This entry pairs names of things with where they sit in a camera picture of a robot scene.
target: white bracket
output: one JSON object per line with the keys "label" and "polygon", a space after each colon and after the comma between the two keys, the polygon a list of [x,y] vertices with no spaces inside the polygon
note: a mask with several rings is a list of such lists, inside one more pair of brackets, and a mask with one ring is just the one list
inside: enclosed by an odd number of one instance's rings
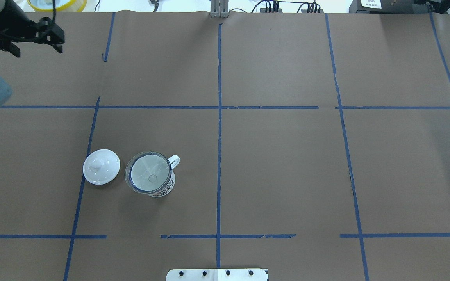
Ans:
{"label": "white bracket", "polygon": [[268,281],[267,269],[170,270],[166,281]]}
{"label": "white bracket", "polygon": [[211,0],[211,17],[227,18],[229,16],[229,0]]}

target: white label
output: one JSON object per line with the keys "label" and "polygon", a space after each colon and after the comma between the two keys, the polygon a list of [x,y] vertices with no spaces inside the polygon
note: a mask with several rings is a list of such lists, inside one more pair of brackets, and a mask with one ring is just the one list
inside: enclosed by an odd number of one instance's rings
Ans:
{"label": "white label", "polygon": [[361,0],[361,4],[364,7],[381,9],[381,0]]}

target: metal clamp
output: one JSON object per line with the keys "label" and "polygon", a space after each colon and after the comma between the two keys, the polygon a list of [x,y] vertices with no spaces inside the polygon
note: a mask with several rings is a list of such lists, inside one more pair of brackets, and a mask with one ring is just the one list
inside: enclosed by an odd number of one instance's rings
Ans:
{"label": "metal clamp", "polygon": [[228,18],[229,12],[229,0],[211,0],[212,18]]}

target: mug handle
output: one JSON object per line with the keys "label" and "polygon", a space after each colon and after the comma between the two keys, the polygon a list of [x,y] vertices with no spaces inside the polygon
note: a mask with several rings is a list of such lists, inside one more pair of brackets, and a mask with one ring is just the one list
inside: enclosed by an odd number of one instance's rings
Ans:
{"label": "mug handle", "polygon": [[168,161],[171,164],[171,169],[174,169],[178,166],[178,163],[180,163],[180,157],[178,155],[173,155],[168,158]]}

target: white mug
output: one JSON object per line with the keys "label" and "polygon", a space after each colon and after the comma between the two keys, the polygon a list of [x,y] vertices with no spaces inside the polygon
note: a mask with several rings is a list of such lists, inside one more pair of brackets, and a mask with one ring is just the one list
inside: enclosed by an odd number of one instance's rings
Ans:
{"label": "white mug", "polygon": [[173,169],[179,163],[178,155],[166,158],[155,151],[139,153],[126,166],[126,183],[135,192],[151,197],[163,197],[175,186]]}

